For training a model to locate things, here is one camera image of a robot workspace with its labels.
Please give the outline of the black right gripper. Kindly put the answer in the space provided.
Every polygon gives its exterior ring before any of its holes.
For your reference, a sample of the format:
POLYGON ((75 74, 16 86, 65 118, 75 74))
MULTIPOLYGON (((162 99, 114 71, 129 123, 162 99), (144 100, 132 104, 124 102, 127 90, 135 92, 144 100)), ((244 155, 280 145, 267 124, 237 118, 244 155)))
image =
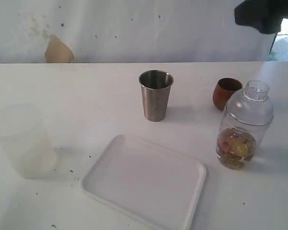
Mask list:
POLYGON ((234 9, 235 23, 262 34, 277 34, 288 19, 288 0, 245 0, 234 9))

